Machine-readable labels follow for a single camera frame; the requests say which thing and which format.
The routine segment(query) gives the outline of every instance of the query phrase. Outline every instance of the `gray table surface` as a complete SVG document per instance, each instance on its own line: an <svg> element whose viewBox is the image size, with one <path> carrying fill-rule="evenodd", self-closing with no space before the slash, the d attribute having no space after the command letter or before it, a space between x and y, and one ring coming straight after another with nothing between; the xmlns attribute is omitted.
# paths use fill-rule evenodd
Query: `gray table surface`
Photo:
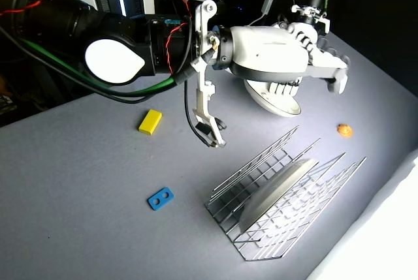
<svg viewBox="0 0 418 280"><path fill-rule="evenodd" d="M230 74L210 75L210 110L228 124L223 149L192 135L182 88L134 106L90 95L0 129L0 278L305 279L418 144L418 99L329 40L351 58L346 91L304 79L296 118L263 110ZM164 113L153 136L137 131L149 108ZM338 135L339 123L354 128L352 139ZM295 125L290 151L320 137L311 157L368 160L287 256L244 262L204 202ZM146 199L165 186L174 200L152 211Z"/></svg>

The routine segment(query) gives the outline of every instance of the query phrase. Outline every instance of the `white plate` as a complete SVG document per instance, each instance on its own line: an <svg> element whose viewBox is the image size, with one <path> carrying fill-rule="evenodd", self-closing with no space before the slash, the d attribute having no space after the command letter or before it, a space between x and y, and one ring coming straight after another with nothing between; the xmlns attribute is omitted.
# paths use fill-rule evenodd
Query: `white plate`
<svg viewBox="0 0 418 280"><path fill-rule="evenodd" d="M272 94L267 82L244 80L246 89L253 100L265 110L283 117L295 117L301 113L298 102L292 96Z"/></svg>
<svg viewBox="0 0 418 280"><path fill-rule="evenodd" d="M240 217L240 231L244 233L262 217L286 192L307 174L319 161L301 159L284 166L246 202Z"/></svg>

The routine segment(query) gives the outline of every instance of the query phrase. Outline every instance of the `dish rack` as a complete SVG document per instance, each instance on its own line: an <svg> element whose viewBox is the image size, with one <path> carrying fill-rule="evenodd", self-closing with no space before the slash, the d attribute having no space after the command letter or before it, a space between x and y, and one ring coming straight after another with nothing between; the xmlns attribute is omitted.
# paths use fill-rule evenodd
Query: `dish rack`
<svg viewBox="0 0 418 280"><path fill-rule="evenodd" d="M239 220L252 194L286 164L309 152L316 140L295 157L285 150L298 127L268 146L254 159L220 183L206 208L245 260L281 258L296 244L366 157L339 173L331 174L345 153L318 164L303 176L258 221L241 232Z"/></svg>

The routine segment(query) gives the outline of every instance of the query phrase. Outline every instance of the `robotic arm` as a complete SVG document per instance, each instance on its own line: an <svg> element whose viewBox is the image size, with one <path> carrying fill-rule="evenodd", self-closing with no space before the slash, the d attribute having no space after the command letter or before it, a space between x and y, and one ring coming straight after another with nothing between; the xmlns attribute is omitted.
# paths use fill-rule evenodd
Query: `robotic arm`
<svg viewBox="0 0 418 280"><path fill-rule="evenodd" d="M1 0L0 13L24 8L32 1ZM283 116L300 113L293 97L305 76L324 79L333 93L344 90L349 59L318 45L315 25L323 23L329 30L325 0L301 0L301 5L293 5L297 19L289 25L278 22L273 26L216 27L209 31L208 21L216 11L211 0L197 7L194 30L198 38L192 46L197 49L197 58L173 76L180 84L198 73L197 105L193 111L199 122L197 128L214 147L225 145L221 130L226 126L209 113L208 101L215 93L215 85L205 78L208 65L230 69L245 80L257 103ZM10 34L79 57L93 77L113 86L167 70L163 45L172 28L180 24L177 17L126 18L98 12L79 0L44 0L36 8L0 16L1 27ZM186 46L184 39L183 35L173 40L177 42L173 47L180 49L170 55L173 64L181 65L178 62L182 48L189 51L190 44Z"/></svg>

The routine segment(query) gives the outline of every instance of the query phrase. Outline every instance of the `yellow sponge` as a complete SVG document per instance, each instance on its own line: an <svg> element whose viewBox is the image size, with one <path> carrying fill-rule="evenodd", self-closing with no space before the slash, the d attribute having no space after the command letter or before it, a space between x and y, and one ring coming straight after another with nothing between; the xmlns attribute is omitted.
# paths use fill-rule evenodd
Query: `yellow sponge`
<svg viewBox="0 0 418 280"><path fill-rule="evenodd" d="M161 112L150 109L150 111L146 114L144 121L142 121L139 126L139 131L148 135L153 134L162 117L163 114Z"/></svg>

